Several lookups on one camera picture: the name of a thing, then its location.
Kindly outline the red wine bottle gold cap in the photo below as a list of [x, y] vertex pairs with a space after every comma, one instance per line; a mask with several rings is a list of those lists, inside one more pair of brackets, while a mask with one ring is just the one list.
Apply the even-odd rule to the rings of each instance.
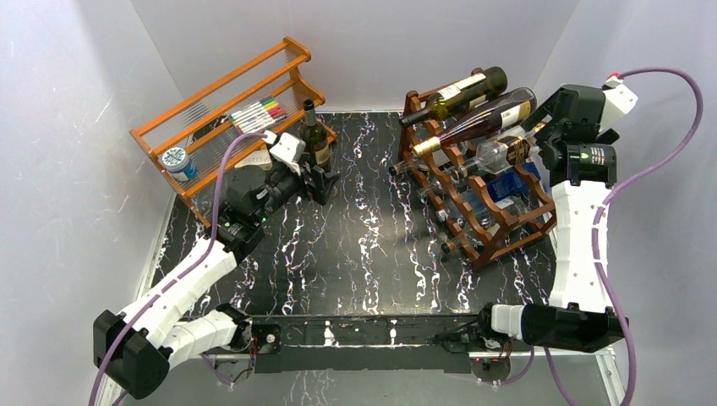
[[536, 108], [537, 98], [528, 87], [520, 87], [493, 101], [476, 107], [438, 135], [412, 145], [414, 156], [424, 156], [441, 148], [483, 137], [522, 122]]

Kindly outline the dark wine bottle silver cap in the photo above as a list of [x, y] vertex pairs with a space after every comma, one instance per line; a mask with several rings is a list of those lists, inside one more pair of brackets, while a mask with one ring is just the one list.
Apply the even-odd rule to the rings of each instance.
[[328, 173], [331, 171], [328, 133], [317, 118], [312, 100], [304, 100], [303, 109], [304, 121], [299, 128], [299, 135], [306, 144], [305, 151], [309, 154], [309, 165], [311, 167], [318, 165]]

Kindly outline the clear liquor bottle dark label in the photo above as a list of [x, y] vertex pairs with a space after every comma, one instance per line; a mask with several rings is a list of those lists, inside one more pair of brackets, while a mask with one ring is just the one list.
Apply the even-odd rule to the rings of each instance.
[[449, 171], [451, 178], [457, 182], [472, 175], [498, 174], [525, 162], [531, 154], [539, 151], [534, 136], [542, 127], [539, 124], [526, 133], [522, 127], [516, 126], [483, 141], [477, 147], [476, 156]]

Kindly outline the green wine bottle white label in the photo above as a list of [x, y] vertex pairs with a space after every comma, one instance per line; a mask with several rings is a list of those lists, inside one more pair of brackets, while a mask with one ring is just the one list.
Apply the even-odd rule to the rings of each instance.
[[424, 107], [399, 118], [407, 128], [427, 119], [445, 120], [497, 98], [508, 85], [506, 72], [497, 66], [447, 85], [431, 94]]

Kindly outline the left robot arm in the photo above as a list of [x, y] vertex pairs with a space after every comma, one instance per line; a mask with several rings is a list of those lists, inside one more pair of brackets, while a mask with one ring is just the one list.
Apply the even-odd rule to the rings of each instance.
[[125, 394], [143, 399], [171, 369], [211, 349], [256, 352], [264, 338], [254, 334], [251, 316], [229, 303], [190, 322], [181, 319], [202, 293], [252, 253], [268, 217], [295, 195], [324, 205], [339, 178], [338, 172], [306, 164], [297, 173], [280, 162], [270, 171], [254, 165], [233, 169], [217, 218], [190, 253], [141, 299], [96, 318], [98, 369]]

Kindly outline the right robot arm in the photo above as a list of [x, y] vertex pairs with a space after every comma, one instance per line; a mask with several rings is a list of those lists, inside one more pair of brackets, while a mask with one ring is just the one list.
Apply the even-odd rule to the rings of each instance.
[[563, 85], [521, 122], [535, 134], [556, 209], [556, 274], [548, 304], [488, 304], [478, 343], [497, 350], [510, 339], [594, 353], [626, 337], [605, 282], [605, 199], [616, 185], [619, 135], [611, 128], [638, 97], [620, 79], [600, 88]]

